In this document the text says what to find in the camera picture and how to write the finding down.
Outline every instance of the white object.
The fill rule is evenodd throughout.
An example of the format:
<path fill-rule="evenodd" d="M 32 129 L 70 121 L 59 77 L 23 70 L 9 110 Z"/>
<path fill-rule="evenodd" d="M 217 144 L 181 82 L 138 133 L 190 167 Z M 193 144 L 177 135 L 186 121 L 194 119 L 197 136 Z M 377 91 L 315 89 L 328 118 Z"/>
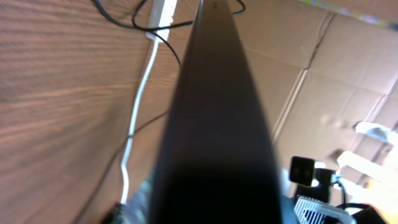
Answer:
<path fill-rule="evenodd" d="M 398 147 L 398 133 L 383 125 L 362 121 L 355 126 L 355 132 Z"/>
<path fill-rule="evenodd" d="M 359 155 L 345 151 L 338 158 L 337 163 L 340 167 L 350 166 L 363 174 L 383 183 L 393 183 L 396 175 L 389 169 L 375 164 Z"/>
<path fill-rule="evenodd" d="M 281 192 L 285 196 L 289 196 L 289 189 L 292 183 L 289 180 L 289 172 L 287 169 L 282 168 L 280 170 L 280 187 L 281 187 Z"/>
<path fill-rule="evenodd" d="M 311 187 L 318 187 L 318 186 L 319 186 L 319 181 L 317 179 L 312 179 Z"/>
<path fill-rule="evenodd" d="M 142 76 L 142 80 L 138 87 L 136 99 L 134 100 L 134 105 L 132 107 L 130 128 L 129 128 L 129 136 L 130 137 L 127 140 L 123 158 L 120 163 L 120 170 L 122 172 L 122 177 L 123 177 L 123 190 L 122 190 L 122 196 L 120 199 L 121 204 L 125 204 L 127 202 L 127 196 L 129 195 L 129 174 L 127 172 L 127 161 L 129 160 L 130 151 L 131 151 L 131 147 L 132 147 L 132 136 L 134 135 L 134 129 L 136 128 L 139 103 L 141 101 L 142 92 L 144 91 L 145 84 L 147 83 L 150 71 L 152 69 L 152 66 L 154 65 L 158 46 L 159 46 L 159 42 L 157 40 L 155 40 L 154 46 L 152 48 L 152 53 L 150 55 L 150 58 L 149 58 L 149 61 L 147 64 L 147 68 L 145 69 L 144 75 Z"/>
<path fill-rule="evenodd" d="M 314 164 L 314 168 L 326 168 L 326 164 L 324 162 L 316 161 Z"/>
<path fill-rule="evenodd" d="M 171 25 L 176 6 L 177 0 L 155 0 L 152 3 L 152 12 L 150 13 L 148 27 L 165 27 Z M 170 30 L 158 30 L 156 33 L 167 40 Z M 146 32 L 146 36 L 152 40 L 162 42 L 158 37 L 149 32 Z"/>

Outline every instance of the cardboard surface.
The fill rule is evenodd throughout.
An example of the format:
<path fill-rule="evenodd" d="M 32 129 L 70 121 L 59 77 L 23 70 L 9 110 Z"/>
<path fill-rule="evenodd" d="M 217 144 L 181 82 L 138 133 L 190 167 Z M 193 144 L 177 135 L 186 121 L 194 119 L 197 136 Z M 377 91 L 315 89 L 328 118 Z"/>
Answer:
<path fill-rule="evenodd" d="M 235 18 L 246 49 L 305 68 L 319 41 L 326 10 L 292 0 L 245 1 Z"/>
<path fill-rule="evenodd" d="M 386 94 L 396 78 L 398 35 L 336 15 L 310 71 Z"/>
<path fill-rule="evenodd" d="M 398 98 L 398 85 L 396 85 L 391 91 L 391 98 Z"/>
<path fill-rule="evenodd" d="M 393 31 L 335 16 L 279 136 L 283 166 L 289 167 L 292 156 L 304 156 L 338 169 L 329 158 L 336 149 L 372 159 L 380 144 L 351 127 L 358 121 L 389 126 L 397 121 L 398 105 L 390 97 L 398 71 L 397 40 Z M 352 181 L 361 175 L 347 173 Z"/>

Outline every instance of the white cable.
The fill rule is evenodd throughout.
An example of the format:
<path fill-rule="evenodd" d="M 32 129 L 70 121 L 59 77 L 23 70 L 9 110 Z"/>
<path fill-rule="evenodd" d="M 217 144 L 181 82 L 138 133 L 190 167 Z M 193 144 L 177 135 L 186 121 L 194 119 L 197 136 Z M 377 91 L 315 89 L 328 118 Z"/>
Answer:
<path fill-rule="evenodd" d="M 159 46 L 159 41 L 155 40 L 154 47 L 152 49 L 152 54 L 150 55 L 150 59 L 148 61 L 147 68 L 145 69 L 144 75 L 142 76 L 141 83 L 139 84 L 139 87 L 138 87 L 136 99 L 134 100 L 134 105 L 132 107 L 130 128 L 129 128 L 129 136 L 130 137 L 127 140 L 123 158 L 120 163 L 120 170 L 122 172 L 122 177 L 123 177 L 123 191 L 122 191 L 122 196 L 120 198 L 121 204 L 125 204 L 127 202 L 127 196 L 129 195 L 129 174 L 127 172 L 127 161 L 129 160 L 130 151 L 131 151 L 131 147 L 132 147 L 132 135 L 134 134 L 134 128 L 136 127 L 139 102 L 141 101 L 142 92 L 144 91 L 145 84 L 147 83 L 147 80 L 148 80 L 148 77 L 150 74 L 150 70 L 152 69 L 152 66 L 154 65 L 158 46 Z"/>

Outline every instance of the black monitor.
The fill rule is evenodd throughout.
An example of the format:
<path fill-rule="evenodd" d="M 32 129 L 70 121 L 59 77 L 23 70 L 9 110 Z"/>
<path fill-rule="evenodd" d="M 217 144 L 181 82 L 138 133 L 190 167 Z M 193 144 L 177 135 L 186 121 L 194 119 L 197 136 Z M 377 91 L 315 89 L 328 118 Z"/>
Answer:
<path fill-rule="evenodd" d="M 277 160 L 226 0 L 202 0 L 171 105 L 149 223 L 282 223 Z"/>

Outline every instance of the wire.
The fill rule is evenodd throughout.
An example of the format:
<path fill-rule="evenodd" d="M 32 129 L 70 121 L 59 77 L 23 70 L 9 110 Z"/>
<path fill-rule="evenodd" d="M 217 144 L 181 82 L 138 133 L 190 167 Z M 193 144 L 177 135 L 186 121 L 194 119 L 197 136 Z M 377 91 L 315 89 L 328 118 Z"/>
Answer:
<path fill-rule="evenodd" d="M 121 22 L 118 22 L 117 20 L 113 19 L 112 16 L 110 16 L 106 10 L 104 9 L 104 7 L 102 6 L 102 4 L 100 3 L 100 0 L 94 0 L 94 3 L 96 5 L 96 7 L 98 8 L 98 10 L 100 11 L 100 13 L 111 23 L 119 26 L 119 27 L 123 27 L 126 29 L 135 29 L 132 25 L 129 24 L 123 24 Z M 177 59 L 178 65 L 181 67 L 181 61 L 180 58 L 178 57 L 177 53 L 175 52 L 175 50 L 173 49 L 173 47 L 163 38 L 161 37 L 159 34 L 157 34 L 154 31 L 148 31 L 150 32 L 152 35 L 158 37 L 160 40 L 162 40 L 168 47 L 169 49 L 172 51 L 172 53 L 174 54 L 174 57 Z"/>
<path fill-rule="evenodd" d="M 344 205 L 344 204 L 337 205 L 337 207 L 338 207 L 338 208 L 343 208 L 343 205 Z M 370 207 L 370 205 L 366 205 L 366 204 L 363 204 L 363 203 L 347 203 L 347 204 L 346 204 L 346 208 L 367 209 L 367 208 L 369 208 L 369 207 Z"/>
<path fill-rule="evenodd" d="M 347 203 L 346 203 L 346 188 L 344 187 L 343 183 L 339 179 L 336 180 L 336 183 L 340 186 L 341 188 L 341 198 L 343 201 L 343 204 L 341 204 L 341 207 L 343 210 L 346 210 Z"/>
<path fill-rule="evenodd" d="M 156 32 L 152 32 L 152 31 L 148 31 L 148 32 L 151 33 L 152 35 L 155 35 L 157 38 L 159 38 L 160 40 L 162 40 L 163 43 L 165 43 L 165 44 L 169 47 L 169 49 L 170 49 L 170 50 L 172 51 L 172 53 L 174 54 L 175 59 L 177 59 L 178 65 L 181 67 L 180 58 L 178 57 L 178 55 L 177 55 L 176 51 L 173 49 L 173 47 L 172 47 L 162 36 L 160 36 L 160 35 L 157 34 Z"/>
<path fill-rule="evenodd" d="M 164 27 L 141 27 L 138 24 L 136 24 L 136 17 L 138 15 L 138 12 L 140 11 L 141 7 L 146 3 L 147 0 L 142 0 L 138 5 L 136 10 L 134 11 L 134 14 L 132 15 L 132 26 L 136 28 L 137 30 L 141 31 L 157 31 L 157 30 L 164 30 L 164 29 L 173 29 L 173 28 L 178 28 L 178 27 L 183 27 L 183 26 L 189 26 L 193 24 L 193 21 L 187 21 L 187 22 L 181 22 L 178 24 L 172 24 L 170 26 L 164 26 Z M 246 10 L 246 5 L 242 2 L 242 0 L 236 0 L 241 6 L 242 9 L 236 12 L 233 12 L 232 15 L 238 16 L 242 14 Z"/>
<path fill-rule="evenodd" d="M 136 130 L 134 131 L 133 135 L 126 136 L 126 138 L 123 140 L 122 144 L 116 149 L 116 151 L 113 153 L 111 159 L 107 163 L 107 166 L 105 168 L 105 171 L 104 171 L 103 175 L 101 176 L 101 178 L 100 178 L 98 184 L 96 185 L 93 193 L 90 195 L 90 197 L 86 201 L 84 208 L 79 212 L 79 214 L 76 216 L 76 218 L 74 219 L 74 221 L 72 223 L 74 223 L 74 224 L 81 223 L 80 220 L 83 218 L 84 214 L 86 213 L 86 211 L 88 210 L 90 205 L 93 203 L 94 199 L 98 195 L 98 192 L 100 192 L 101 186 L 104 184 L 109 172 L 111 171 L 111 168 L 112 168 L 112 165 L 113 165 L 114 161 L 118 158 L 118 156 L 122 152 L 122 149 L 124 149 L 123 146 L 125 145 L 127 139 L 128 138 L 133 138 L 135 135 L 140 133 L 144 128 L 146 128 L 148 125 L 152 124 L 153 122 L 155 122 L 158 119 L 160 119 L 160 118 L 164 117 L 165 115 L 167 115 L 167 113 L 169 113 L 169 110 L 164 111 L 163 113 L 161 113 L 161 114 L 157 115 L 156 117 L 150 119 L 149 121 L 145 122 L 140 127 L 136 128 Z"/>
<path fill-rule="evenodd" d="M 129 128 L 129 135 L 132 136 L 134 135 L 134 128 L 136 127 L 136 121 L 137 121 L 137 115 L 138 115 L 138 109 L 139 109 L 139 103 L 141 101 L 141 96 L 142 92 L 144 92 L 145 85 L 147 83 L 150 71 L 152 69 L 152 66 L 154 65 L 157 49 L 159 48 L 159 41 L 155 40 L 154 41 L 154 46 L 152 48 L 152 53 L 150 55 L 147 67 L 145 69 L 144 75 L 142 76 L 142 80 L 139 84 L 136 99 L 134 100 L 134 105 L 132 107 L 132 113 L 131 113 L 131 120 L 130 120 L 130 128 Z M 122 196 L 120 199 L 121 204 L 125 204 L 127 202 L 127 196 L 129 194 L 129 174 L 127 171 L 127 161 L 129 160 L 130 156 L 130 151 L 132 147 L 132 140 L 133 138 L 129 138 L 126 143 L 126 148 L 124 150 L 123 158 L 120 163 L 120 170 L 122 172 L 122 177 L 123 177 L 123 191 L 122 191 Z"/>

